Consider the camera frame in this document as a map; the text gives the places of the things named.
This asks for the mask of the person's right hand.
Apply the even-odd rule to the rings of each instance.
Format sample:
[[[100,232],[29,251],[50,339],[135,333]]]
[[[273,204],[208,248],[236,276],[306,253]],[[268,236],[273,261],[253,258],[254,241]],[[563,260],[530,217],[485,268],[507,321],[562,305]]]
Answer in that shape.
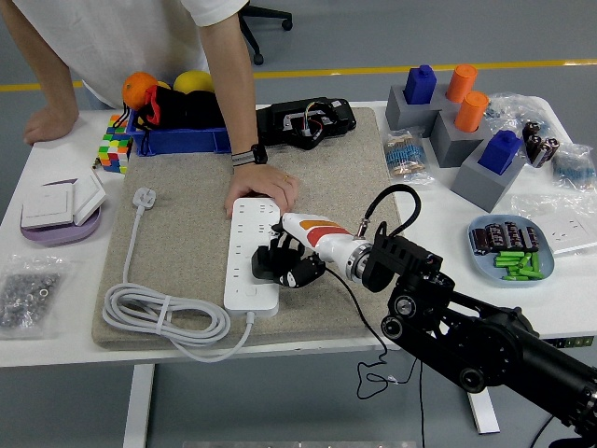
[[[23,142],[32,146],[38,142],[53,141],[69,134],[78,119],[78,107],[47,105],[34,112],[23,131]]]

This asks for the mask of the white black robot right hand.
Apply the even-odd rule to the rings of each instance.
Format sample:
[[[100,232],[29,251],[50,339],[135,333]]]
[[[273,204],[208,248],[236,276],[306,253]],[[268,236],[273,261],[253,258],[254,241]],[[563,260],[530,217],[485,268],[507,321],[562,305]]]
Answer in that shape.
[[[280,285],[304,287],[324,273],[327,262],[335,263],[345,279],[362,282],[372,244],[340,224],[323,216],[285,213],[271,226],[271,232],[280,237],[287,235],[312,251],[295,266],[274,275]]]

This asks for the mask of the person's left hand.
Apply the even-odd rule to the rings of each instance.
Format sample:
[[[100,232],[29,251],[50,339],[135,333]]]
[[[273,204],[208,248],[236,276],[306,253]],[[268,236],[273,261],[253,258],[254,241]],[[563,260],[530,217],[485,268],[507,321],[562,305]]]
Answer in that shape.
[[[224,202],[227,217],[232,216],[234,202],[249,193],[274,200],[282,213],[294,209],[299,196],[299,181],[292,175],[267,164],[247,164],[234,169]]]

